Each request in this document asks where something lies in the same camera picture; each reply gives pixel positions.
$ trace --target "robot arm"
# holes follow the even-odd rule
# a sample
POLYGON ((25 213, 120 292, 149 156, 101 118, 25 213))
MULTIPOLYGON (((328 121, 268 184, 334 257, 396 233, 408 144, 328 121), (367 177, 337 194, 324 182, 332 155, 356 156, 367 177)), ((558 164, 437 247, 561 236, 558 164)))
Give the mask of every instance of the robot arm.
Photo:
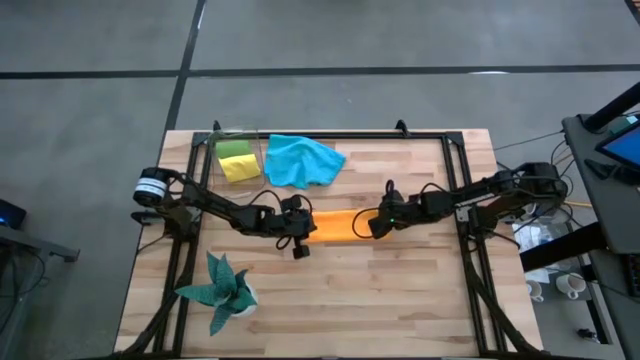
POLYGON ((169 231, 178 232, 186 238, 193 231, 195 217, 189 208, 222 218, 244 235, 292 238, 296 259, 309 256, 309 248, 300 242, 316 229, 309 210, 302 208, 299 195, 280 201, 281 212, 276 214, 270 206, 238 205, 202 188, 175 170, 158 167, 142 171, 133 199, 142 206, 153 208, 164 218, 169 231), (182 196, 177 199, 169 192, 174 181, 183 184, 182 196))
POLYGON ((560 179, 555 166, 549 163, 525 163, 514 170, 498 171, 455 191, 447 191, 435 184, 427 184, 418 194, 404 201, 392 180, 386 185, 385 195, 378 206, 378 216, 369 220, 375 239, 392 229, 402 230, 412 225, 438 222, 456 212, 464 213, 470 225, 470 233, 484 236, 494 230, 498 220, 506 216, 519 218, 523 207, 535 204, 539 213, 558 208, 567 196, 567 186, 560 179), (439 191, 424 191, 428 186, 439 191), (497 198, 487 206, 477 206, 471 215, 472 205, 497 198))

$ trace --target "table leg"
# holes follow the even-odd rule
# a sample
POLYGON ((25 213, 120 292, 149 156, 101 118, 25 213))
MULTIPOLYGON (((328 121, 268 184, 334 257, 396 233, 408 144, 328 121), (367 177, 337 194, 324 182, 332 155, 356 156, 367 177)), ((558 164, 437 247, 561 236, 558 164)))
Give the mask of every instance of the table leg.
POLYGON ((607 242, 600 229, 600 224, 595 222, 559 239, 523 252, 520 254, 520 260, 522 260, 522 268, 527 272, 606 247, 607 242))

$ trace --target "cup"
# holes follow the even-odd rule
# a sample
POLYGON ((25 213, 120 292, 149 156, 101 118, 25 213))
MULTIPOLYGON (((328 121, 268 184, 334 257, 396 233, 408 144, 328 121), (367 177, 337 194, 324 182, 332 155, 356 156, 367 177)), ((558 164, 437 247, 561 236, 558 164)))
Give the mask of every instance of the cup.
POLYGON ((535 280, 527 280, 527 288, 529 289, 529 297, 535 302, 543 302, 542 286, 535 280))
POLYGON ((567 294, 569 299, 575 300, 587 288, 587 282, 584 281, 580 274, 571 273, 558 276, 556 278, 556 287, 567 294))

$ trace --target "green leaf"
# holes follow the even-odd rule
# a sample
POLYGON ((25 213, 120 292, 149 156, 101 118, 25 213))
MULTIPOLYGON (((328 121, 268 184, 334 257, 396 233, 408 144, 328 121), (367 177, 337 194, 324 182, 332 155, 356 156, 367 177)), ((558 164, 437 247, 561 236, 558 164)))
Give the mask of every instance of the green leaf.
POLYGON ((244 311, 251 305, 258 305, 258 303, 256 303, 256 300, 251 296, 249 289, 246 287, 238 289, 236 298, 229 302, 229 306, 231 306, 235 312, 244 311))
POLYGON ((213 284, 189 285, 181 287, 180 289, 176 289, 176 293, 178 295, 184 296, 189 300, 194 300, 207 306, 215 305, 215 292, 216 286, 213 284))
POLYGON ((227 261, 227 255, 222 255, 222 259, 220 259, 220 262, 218 263, 215 284, 216 289, 214 296, 216 299, 228 299, 238 290, 236 279, 233 276, 233 269, 231 269, 231 266, 227 261))
POLYGON ((216 271, 220 260, 207 251, 207 266, 209 268, 209 277, 211 281, 216 281, 216 271))
POLYGON ((209 336, 213 336, 222 330, 224 324, 227 323, 227 320, 229 320, 233 312, 233 309, 226 305, 217 307, 216 312, 213 314, 211 325, 209 326, 209 336))
POLYGON ((247 271, 249 270, 244 269, 236 274, 236 286, 238 286, 238 289, 247 287, 247 282, 244 280, 244 276, 247 274, 247 271))

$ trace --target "gray floor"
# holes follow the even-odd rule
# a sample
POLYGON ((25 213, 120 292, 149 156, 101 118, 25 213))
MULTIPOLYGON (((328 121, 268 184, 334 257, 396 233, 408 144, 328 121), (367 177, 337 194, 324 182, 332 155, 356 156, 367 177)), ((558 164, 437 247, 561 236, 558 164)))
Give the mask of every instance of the gray floor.
MULTIPOLYGON (((0 71, 178 69, 195 0, 5 0, 0 71)), ((576 65, 640 62, 622 0, 209 0, 192 68, 576 65)), ((557 131, 635 83, 631 72, 190 79, 176 128, 489 128, 496 146, 557 131)), ((175 79, 0 81, 0 198, 26 230, 82 249, 51 261, 20 359, 111 351, 139 227, 132 189, 157 159, 175 79)), ((548 161, 557 135, 497 152, 548 161)), ((588 198, 575 169, 574 201, 588 198)), ((593 214, 579 211, 590 222, 593 214)), ((556 354, 620 358, 572 330, 579 304, 536 305, 556 354)))

